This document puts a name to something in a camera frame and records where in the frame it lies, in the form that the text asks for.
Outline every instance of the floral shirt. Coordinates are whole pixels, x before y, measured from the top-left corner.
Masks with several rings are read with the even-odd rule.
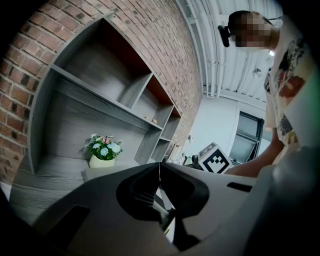
[[[276,128],[279,140],[285,145],[274,164],[284,154],[300,148],[298,137],[285,112],[292,107],[292,100],[308,80],[313,66],[304,38],[288,17],[282,17],[273,67],[264,83],[267,99],[265,127]]]

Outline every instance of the brick wall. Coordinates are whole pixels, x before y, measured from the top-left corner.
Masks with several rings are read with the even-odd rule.
[[[110,10],[182,114],[175,140],[188,135],[201,92],[191,37],[174,0],[49,0],[25,22],[0,65],[0,180],[12,183],[25,153],[30,108],[47,65],[73,34]]]

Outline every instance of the wall shelf unit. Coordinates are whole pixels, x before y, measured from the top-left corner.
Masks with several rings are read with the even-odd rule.
[[[112,15],[88,24],[48,66],[30,112],[32,173],[47,156],[90,159],[84,145],[93,133],[122,140],[116,159],[122,163],[164,157],[181,116],[158,76],[110,21]]]

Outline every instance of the ceiling pipe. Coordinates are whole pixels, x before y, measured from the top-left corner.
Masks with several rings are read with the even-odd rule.
[[[213,22],[213,31],[215,35],[215,43],[218,51],[217,60],[218,60],[218,83],[216,85],[216,97],[218,98],[221,93],[223,78],[225,73],[225,47],[222,44],[222,39],[219,35],[218,26],[221,25],[220,14],[218,12],[218,5],[216,0],[209,0],[211,6],[211,17]]]
[[[188,4],[188,7],[190,8],[191,15],[192,15],[192,17],[194,19],[194,23],[195,23],[196,29],[198,30],[198,34],[199,34],[199,38],[200,38],[200,43],[201,43],[201,48],[202,48],[202,53],[203,53],[204,71],[205,71],[206,95],[208,95],[209,94],[209,78],[208,78],[207,55],[206,55],[204,38],[202,36],[202,32],[201,32],[201,28],[200,28],[200,25],[199,25],[198,17],[196,15],[196,11],[195,11],[193,5],[192,5],[190,0],[186,0],[186,2]]]
[[[203,26],[205,33],[207,34],[208,38],[208,45],[209,45],[209,52],[210,52],[210,73],[211,73],[211,92],[210,96],[214,97],[215,96],[215,88],[216,88],[216,76],[215,76],[215,49],[214,49],[214,37],[212,36],[211,28],[210,28],[210,23],[208,20],[208,16],[206,14],[206,10],[202,3],[198,0],[194,1],[199,9],[200,12],[200,18],[202,20]]]

